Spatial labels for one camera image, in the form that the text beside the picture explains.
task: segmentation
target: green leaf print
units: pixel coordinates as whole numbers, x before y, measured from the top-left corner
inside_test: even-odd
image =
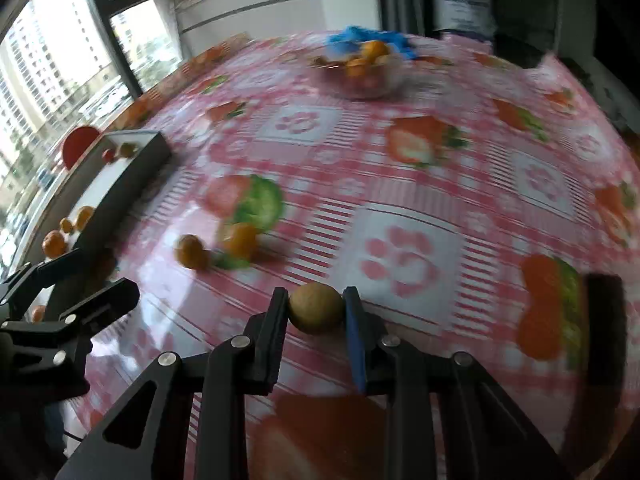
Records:
[[[622,193],[622,205],[625,209],[633,211],[638,204],[638,196],[636,195],[636,192],[624,181],[620,183],[620,191]]]
[[[564,260],[554,258],[560,270],[560,297],[562,301],[562,339],[569,370],[576,370],[582,361],[582,330],[586,325],[580,304],[580,275]]]
[[[234,117],[238,117],[238,115],[242,115],[242,114],[244,114],[244,106],[245,106],[245,105],[246,105],[246,103],[240,103],[240,104],[238,105],[238,107],[237,107],[234,111],[229,112],[229,113],[226,115],[226,117],[227,117],[228,119],[231,119],[231,118],[234,118]]]
[[[448,148],[460,150],[466,148],[469,145],[469,141],[462,138],[462,131],[455,126],[450,126],[447,128],[444,144]]]
[[[229,79],[228,75],[219,75],[213,79],[213,81],[202,91],[200,92],[203,95],[210,94],[213,92],[213,89],[222,85],[223,82]]]
[[[528,110],[520,107],[518,107],[518,114],[520,115],[520,118],[525,123],[529,131],[533,134],[534,137],[536,137],[537,140],[540,140],[542,142],[547,142],[549,140],[549,136],[545,131],[545,127],[543,126],[542,121],[540,121],[539,118],[537,118]]]
[[[251,262],[241,260],[240,258],[234,258],[226,253],[220,253],[213,258],[213,265],[220,269],[234,270],[251,267]]]
[[[263,233],[280,219],[283,210],[280,187],[271,180],[252,175],[251,186],[236,208],[233,223],[248,222]]]

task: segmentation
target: window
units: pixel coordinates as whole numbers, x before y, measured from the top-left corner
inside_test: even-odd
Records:
[[[114,16],[111,26],[116,36],[128,36],[122,49],[143,91],[178,67],[180,59],[152,0]]]
[[[39,168],[55,167],[53,176],[61,171],[53,163],[57,150],[47,152],[78,123],[104,128],[131,99],[111,57],[102,55],[110,70],[101,72],[97,56],[83,46],[82,38],[92,38],[95,48],[101,41],[94,22],[80,20],[90,13],[87,0],[30,0],[17,10],[0,48],[0,203],[11,204],[8,213],[33,219],[46,196],[35,178]],[[83,23],[82,32],[76,22]],[[39,56],[45,65],[38,64]],[[107,99],[114,91],[121,100]],[[11,195],[2,195],[9,190]],[[9,232],[12,249],[0,240],[0,282],[12,267],[20,237],[31,234]]]

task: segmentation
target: tablecloth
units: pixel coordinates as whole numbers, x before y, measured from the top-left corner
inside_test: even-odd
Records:
[[[94,338],[91,392],[72,401],[85,427],[161,351],[206,351],[241,333],[251,314],[266,309],[273,287],[318,281],[357,286],[391,332],[425,351],[473,354],[559,449],[584,363],[572,363],[568,348],[535,359],[517,341],[532,301],[522,262],[534,254],[625,280],[623,405],[635,407],[640,175],[590,95],[551,54],[523,70],[485,45],[447,37],[412,38],[420,57],[405,67],[399,94],[347,101],[316,86],[303,62],[305,49],[325,37],[255,41],[145,125],[162,131],[174,156],[114,235],[114,277],[135,280],[142,295],[132,314]],[[212,121],[220,105],[238,113]],[[446,133],[415,140],[415,121]],[[415,150],[433,160],[415,160]],[[251,173],[279,184],[286,202],[254,265],[181,267],[172,251],[181,234],[215,244],[216,219],[200,205],[207,186]],[[274,431],[286,433],[282,413],[296,403],[279,409],[279,399],[352,393],[342,336],[314,338],[289,325],[276,390],[246,400],[250,451],[264,453],[252,442],[278,410]],[[337,412],[350,411],[351,400],[344,402]],[[188,461],[199,405],[196,395]],[[316,412],[313,404],[298,408],[289,427]],[[379,419],[361,409],[364,419]],[[291,446],[293,455],[313,455]]]

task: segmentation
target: pink tablecloth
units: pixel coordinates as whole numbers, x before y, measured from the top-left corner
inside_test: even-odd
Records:
[[[316,88],[294,56],[279,57],[323,41],[312,34],[253,43],[148,123],[163,132],[174,159],[116,236],[117,275],[135,280],[142,297],[132,315],[95,337],[87,361],[92,391],[73,401],[84,425],[161,350],[203,352],[240,333],[268,306],[273,287],[320,281],[338,290],[356,285],[392,332],[422,349],[471,352],[558,449],[579,366],[568,366],[565,352],[535,360],[516,343],[529,303],[519,265],[533,253],[578,272],[623,275],[631,334],[623,400],[635,405],[636,204],[620,218],[598,197],[620,186],[635,196],[639,175],[568,70],[552,56],[522,70],[479,44],[417,38],[418,52],[430,57],[408,71],[401,96],[350,102]],[[218,86],[201,92],[216,76],[224,76]],[[568,101],[558,98],[562,92]],[[246,103],[244,113],[208,126],[204,112],[232,100]],[[497,101],[539,121],[525,130],[509,125]],[[437,166],[391,157],[386,130],[415,116],[455,126],[465,142],[447,147]],[[265,257],[245,270],[181,267],[172,255],[179,235],[214,241],[215,220],[197,205],[208,183],[249,173],[277,182],[286,200],[284,218],[262,240]],[[247,400],[248,433],[283,393],[352,391],[340,337],[313,338],[290,326],[276,391]]]

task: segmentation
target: orange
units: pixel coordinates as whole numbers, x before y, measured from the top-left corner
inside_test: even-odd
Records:
[[[76,216],[76,229],[78,229],[78,231],[82,231],[93,214],[93,207],[90,205],[83,205],[80,208],[80,211],[78,211],[78,216]]]
[[[222,248],[239,260],[250,261],[258,245],[258,229],[249,223],[223,227]]]
[[[63,218],[60,221],[60,229],[64,234],[71,234],[74,231],[74,225],[71,223],[69,218]]]
[[[195,235],[182,235],[174,247],[174,256],[181,265],[194,270],[205,269],[209,259],[202,241]]]
[[[65,237],[60,231],[51,231],[42,241],[42,252],[47,258],[57,258],[66,253]]]
[[[45,305],[36,305],[31,311],[31,322],[38,323],[42,321],[44,317],[44,311],[47,309]]]
[[[373,63],[380,56],[387,56],[389,54],[389,47],[386,46],[384,41],[371,40],[365,41],[360,46],[360,53],[362,57],[368,62]]]
[[[369,62],[362,57],[357,57],[356,59],[351,59],[350,61],[347,61],[347,64],[346,64],[347,76],[362,77],[364,75],[367,75],[368,65],[369,65]]]

